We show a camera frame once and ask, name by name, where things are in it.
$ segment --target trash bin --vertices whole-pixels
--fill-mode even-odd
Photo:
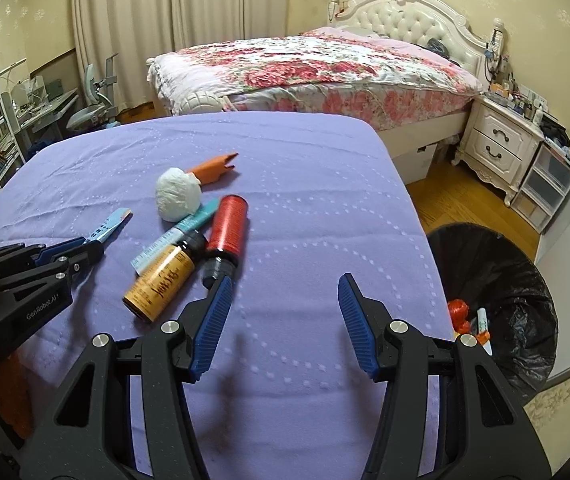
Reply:
[[[494,362],[526,404],[556,358],[558,320],[538,269],[510,240],[479,225],[449,224],[427,238],[445,297],[465,301],[470,319],[485,307]]]

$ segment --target floral blanket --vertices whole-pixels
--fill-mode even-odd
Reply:
[[[224,110],[324,112],[381,131],[447,115],[480,92],[466,70],[402,41],[331,28],[194,46],[150,60],[148,80],[178,115],[194,92]]]

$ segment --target black bottle cap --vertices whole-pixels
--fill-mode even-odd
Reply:
[[[216,280],[229,276],[234,281],[236,266],[223,258],[210,258],[203,265],[203,286],[209,290]]]
[[[203,259],[205,255],[205,248],[207,247],[207,238],[205,238],[198,231],[189,231],[185,233],[179,242],[181,247],[189,251],[191,260],[197,263]]]

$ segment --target drawer handle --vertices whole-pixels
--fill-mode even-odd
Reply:
[[[503,130],[494,130],[494,135],[502,135],[505,137],[505,142],[510,142],[510,139],[507,138]]]
[[[492,155],[492,152],[489,151],[489,146],[486,146],[486,152],[488,152],[489,156],[491,156],[493,158],[502,158],[502,156],[503,156],[500,153],[498,155]]]

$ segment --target tufted headboard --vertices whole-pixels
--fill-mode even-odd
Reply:
[[[472,34],[468,20],[440,0],[350,0],[340,10],[339,0],[331,0],[328,25],[360,28],[393,40],[427,46],[431,38],[443,42],[450,57],[486,83],[484,53],[486,42]],[[503,31],[503,22],[494,20]]]

